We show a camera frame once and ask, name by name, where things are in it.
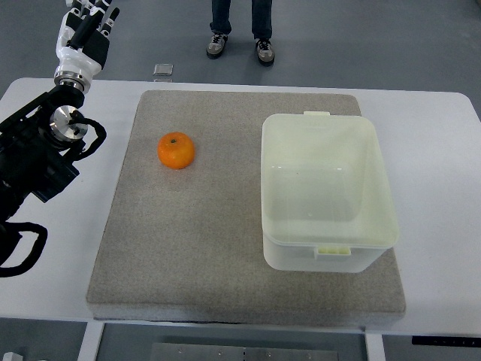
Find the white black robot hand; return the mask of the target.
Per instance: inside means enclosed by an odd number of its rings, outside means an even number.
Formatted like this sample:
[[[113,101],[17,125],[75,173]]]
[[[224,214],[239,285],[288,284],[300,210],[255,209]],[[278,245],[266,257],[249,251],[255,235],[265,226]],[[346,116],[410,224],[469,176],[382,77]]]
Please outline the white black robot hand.
[[[111,1],[68,1],[56,41],[59,60],[54,73],[57,85],[69,85],[86,94],[93,78],[104,68],[110,34],[119,8]]]

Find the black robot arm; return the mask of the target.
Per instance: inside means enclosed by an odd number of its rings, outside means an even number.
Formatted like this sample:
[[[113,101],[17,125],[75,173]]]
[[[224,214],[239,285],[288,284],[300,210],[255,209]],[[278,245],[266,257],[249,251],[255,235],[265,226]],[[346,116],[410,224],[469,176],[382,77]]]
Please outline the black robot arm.
[[[2,278],[30,270],[48,236],[41,225],[9,219],[28,195],[48,202],[61,193],[79,175],[74,163],[94,154],[107,137],[100,123],[79,111],[84,99],[74,86],[57,85],[1,123],[1,261],[8,260],[24,234],[37,236],[19,265],[1,267]]]

